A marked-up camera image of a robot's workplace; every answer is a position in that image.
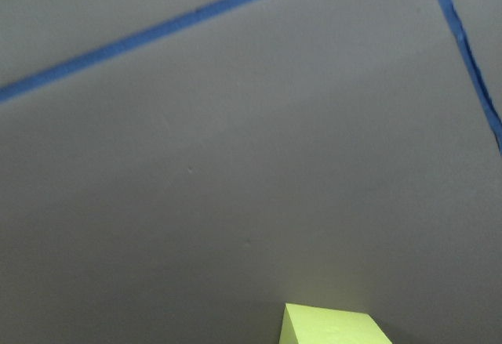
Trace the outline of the yellow foam block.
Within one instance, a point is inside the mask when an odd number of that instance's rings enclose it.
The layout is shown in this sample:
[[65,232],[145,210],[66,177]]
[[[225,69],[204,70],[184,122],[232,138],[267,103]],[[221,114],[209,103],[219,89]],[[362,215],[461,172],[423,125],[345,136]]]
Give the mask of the yellow foam block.
[[391,343],[366,313],[286,303],[280,344]]

